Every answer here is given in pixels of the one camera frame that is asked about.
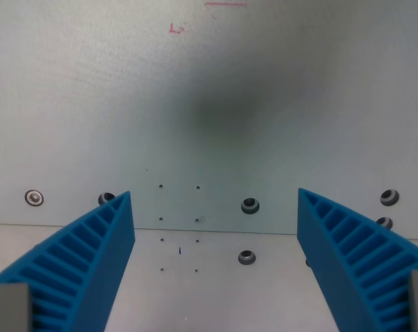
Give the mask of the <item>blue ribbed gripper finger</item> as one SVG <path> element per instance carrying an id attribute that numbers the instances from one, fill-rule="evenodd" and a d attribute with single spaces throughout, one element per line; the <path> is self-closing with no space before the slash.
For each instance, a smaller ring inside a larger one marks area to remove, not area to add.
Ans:
<path id="1" fill-rule="evenodd" d="M 297 239 L 340 331 L 410 331 L 418 246 L 350 208 L 298 191 Z"/>
<path id="2" fill-rule="evenodd" d="M 134 244 L 125 192 L 11 263 L 0 284 L 29 286 L 32 331 L 104 331 Z"/>

